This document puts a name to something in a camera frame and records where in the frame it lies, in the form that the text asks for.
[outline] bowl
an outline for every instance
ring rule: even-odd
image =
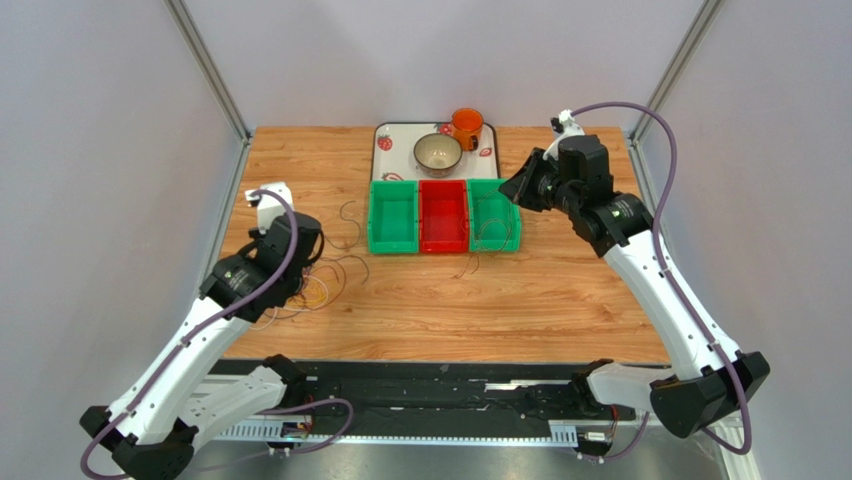
[[[414,144],[414,159],[430,177],[450,175],[461,161],[461,144],[443,133],[430,133]]]

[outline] orange mug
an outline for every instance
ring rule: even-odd
[[[479,148],[479,134],[482,133],[482,114],[472,108],[461,108],[453,113],[453,137],[459,141],[462,150],[472,152]]]

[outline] strawberry print tray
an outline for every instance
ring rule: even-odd
[[[373,170],[371,180],[428,180],[414,160],[414,144],[420,137],[440,132],[450,135],[449,123],[385,123],[376,128],[373,137]],[[497,161],[497,135],[487,123],[482,126],[479,149],[464,152],[459,166],[441,180],[468,178],[500,178]]]

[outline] wooden tabletop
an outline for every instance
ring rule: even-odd
[[[533,147],[547,148],[547,128],[498,127],[499,160],[511,176]],[[639,194],[622,132],[587,128],[610,153],[618,190]],[[382,359],[413,361],[587,362],[613,358],[667,362],[654,328],[622,280],[557,211],[522,211],[521,248],[515,253],[371,255],[366,217],[373,128],[259,128],[249,154],[222,256],[235,253],[256,226],[243,191],[285,181],[299,212],[322,222],[338,246],[324,257],[357,255],[345,268],[321,260],[314,275],[334,301],[317,311],[279,319],[249,331],[228,357],[296,359]],[[312,290],[319,295],[319,287]],[[279,317],[292,315],[280,311]],[[261,318],[256,328],[268,318]]]

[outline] green bin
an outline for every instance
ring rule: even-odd
[[[516,252],[521,246],[521,212],[497,191],[505,180],[470,179],[470,251]]]
[[[419,239],[417,182],[370,183],[367,245],[370,253],[417,253]]]

